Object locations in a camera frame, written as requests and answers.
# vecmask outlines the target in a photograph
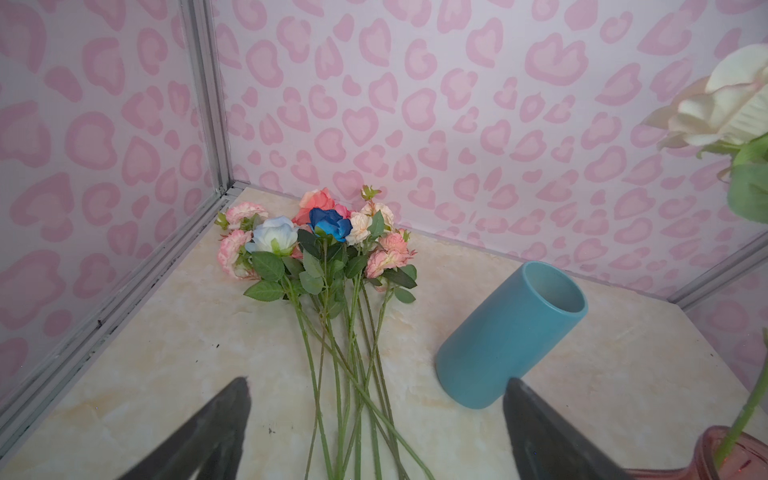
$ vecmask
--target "teal cylindrical vase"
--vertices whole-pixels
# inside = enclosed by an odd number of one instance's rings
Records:
[[[522,377],[587,314],[576,283],[548,263],[527,262],[442,344],[435,368],[458,403],[483,409]]]

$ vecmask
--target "wall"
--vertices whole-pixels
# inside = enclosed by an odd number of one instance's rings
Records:
[[[754,387],[766,358],[763,327],[768,327],[768,263],[731,283],[687,312],[704,337],[748,389]],[[768,398],[763,400],[768,412]]]
[[[174,0],[0,1],[0,403],[213,188]]]
[[[762,0],[214,2],[238,179],[669,296],[764,231],[719,157],[637,127],[739,46]]]

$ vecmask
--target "table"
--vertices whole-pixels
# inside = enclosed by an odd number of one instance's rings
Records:
[[[240,200],[273,216],[297,211],[295,200],[251,188]],[[303,477],[313,395],[300,329],[288,302],[251,300],[242,295],[249,283],[224,276],[219,239],[218,227],[200,238],[0,478],[116,478],[236,376],[248,377],[253,397],[238,478]],[[410,244],[419,252],[417,300],[390,303],[380,340],[396,425],[436,478],[517,478],[501,401],[459,406],[442,391],[433,358],[520,263],[420,234]],[[747,391],[677,306],[576,282],[589,314],[524,380],[620,465],[687,465],[701,432],[729,425]],[[746,430],[768,442],[768,417],[757,412]],[[320,452],[318,443],[310,478],[324,475]]]

